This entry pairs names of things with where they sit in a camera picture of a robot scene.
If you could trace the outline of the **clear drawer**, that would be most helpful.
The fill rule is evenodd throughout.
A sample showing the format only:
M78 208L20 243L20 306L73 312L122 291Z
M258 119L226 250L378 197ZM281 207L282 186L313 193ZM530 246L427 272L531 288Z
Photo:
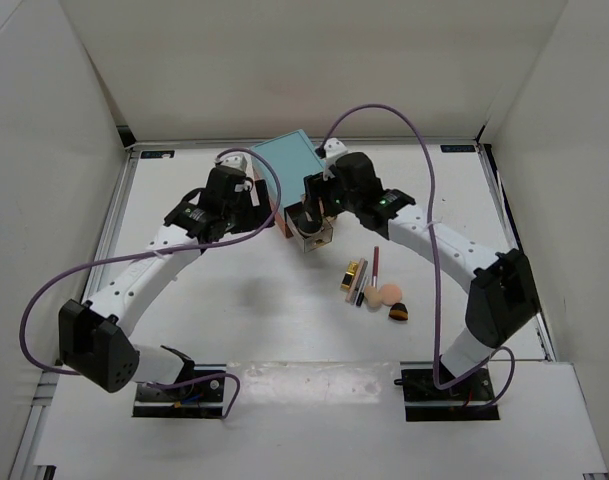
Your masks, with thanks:
M289 211L286 212L286 223L295 238L296 244L304 253L325 246L333 239L333 226L327 218L323 219L320 229L314 234L303 234L298 229L295 219Z

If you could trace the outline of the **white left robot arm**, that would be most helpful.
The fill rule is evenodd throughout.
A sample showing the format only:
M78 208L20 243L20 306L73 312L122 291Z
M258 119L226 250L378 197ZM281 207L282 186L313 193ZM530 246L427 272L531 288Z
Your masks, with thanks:
M165 216L145 257L130 261L85 302L67 301L58 314L61 361L103 390L128 382L159 384L175 400L188 397L192 360L169 347L133 345L129 337L148 307L188 265L227 234L269 227L267 185L219 165L201 188L185 194Z

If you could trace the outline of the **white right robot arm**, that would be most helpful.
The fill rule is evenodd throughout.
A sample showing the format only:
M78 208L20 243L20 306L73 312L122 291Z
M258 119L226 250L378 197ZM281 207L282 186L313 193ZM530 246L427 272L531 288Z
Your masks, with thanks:
M506 253L435 223L410 195L386 189L370 158L343 154L304 179L298 228L312 235L324 217L353 214L366 229L404 246L448 275L467 294L465 326L447 349L434 348L433 387L444 399L464 393L471 376L541 310L531 265L519 249Z

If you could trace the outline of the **gold black lipstick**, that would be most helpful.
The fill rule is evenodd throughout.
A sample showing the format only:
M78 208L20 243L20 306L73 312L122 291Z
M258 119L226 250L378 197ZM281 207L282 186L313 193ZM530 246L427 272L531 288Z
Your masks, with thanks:
M343 291L348 291L353 283L353 280L355 278L356 272L358 270L358 266L359 266L359 262L358 261L350 261L345 273L343 275L343 278L341 280L340 283L340 288Z

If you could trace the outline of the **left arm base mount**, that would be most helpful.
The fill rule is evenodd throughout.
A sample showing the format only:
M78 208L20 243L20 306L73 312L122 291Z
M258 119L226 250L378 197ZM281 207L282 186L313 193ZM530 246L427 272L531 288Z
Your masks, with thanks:
M218 419L224 413L225 365L197 365L189 379L216 378L179 389L159 389L138 384L132 407L133 418Z

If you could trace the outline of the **black round jar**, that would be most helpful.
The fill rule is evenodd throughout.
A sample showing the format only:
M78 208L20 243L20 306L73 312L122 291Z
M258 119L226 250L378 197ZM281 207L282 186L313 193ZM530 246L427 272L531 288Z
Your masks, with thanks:
M311 217L307 212L301 213L297 218L297 229L303 236L316 235L322 228L321 219Z

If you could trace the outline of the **peach makeup sponge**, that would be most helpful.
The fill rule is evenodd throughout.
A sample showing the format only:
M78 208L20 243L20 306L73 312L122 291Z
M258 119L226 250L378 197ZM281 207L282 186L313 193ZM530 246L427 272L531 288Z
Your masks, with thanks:
M364 300L370 310L378 310L381 306L393 306L403 298L401 288L395 284L384 284L380 288L368 285L364 289Z

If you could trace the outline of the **teal and orange drawer box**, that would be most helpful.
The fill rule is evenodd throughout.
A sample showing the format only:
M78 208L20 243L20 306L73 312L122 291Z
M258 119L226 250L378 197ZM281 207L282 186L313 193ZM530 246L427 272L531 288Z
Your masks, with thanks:
M291 213L297 224L298 216L303 213L303 180L309 175L323 174L324 162L317 156L313 143L303 130L256 144L251 150L270 164L279 179L280 199L273 175L262 162L252 158L255 179L266 181L271 206L278 206L276 226L287 239L294 238L286 223L286 212Z

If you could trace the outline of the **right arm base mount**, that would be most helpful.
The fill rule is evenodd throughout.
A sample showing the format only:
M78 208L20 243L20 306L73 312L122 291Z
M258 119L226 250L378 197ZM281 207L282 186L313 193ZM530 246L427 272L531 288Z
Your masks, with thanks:
M447 390L433 383L431 368L403 369L394 380L403 393L407 422L498 421L496 405L487 406L495 396L489 372L482 368Z

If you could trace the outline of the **red lip gloss stick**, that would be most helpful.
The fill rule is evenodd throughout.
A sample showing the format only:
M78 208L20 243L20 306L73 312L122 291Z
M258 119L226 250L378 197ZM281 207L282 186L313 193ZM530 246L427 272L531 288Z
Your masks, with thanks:
M373 249L373 262L372 262L372 283L375 285L377 283L378 273L379 273L379 259L380 259L380 247L375 246Z

